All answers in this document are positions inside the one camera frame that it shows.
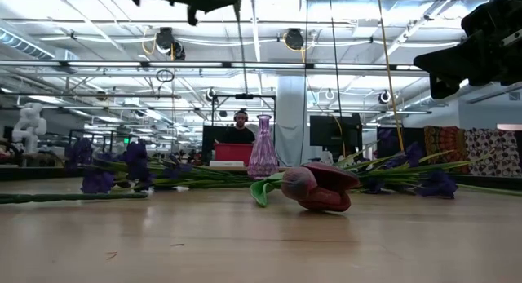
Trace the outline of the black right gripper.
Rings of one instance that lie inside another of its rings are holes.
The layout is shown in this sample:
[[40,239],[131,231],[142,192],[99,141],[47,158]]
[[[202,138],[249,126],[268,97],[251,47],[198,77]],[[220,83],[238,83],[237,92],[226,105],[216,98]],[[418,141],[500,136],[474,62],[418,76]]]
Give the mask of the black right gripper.
[[[433,99],[456,94],[461,81],[473,86],[521,81],[521,0],[489,0],[462,19],[467,37],[452,47],[418,55],[414,66],[430,75]],[[469,77],[462,45],[470,46],[474,73]]]

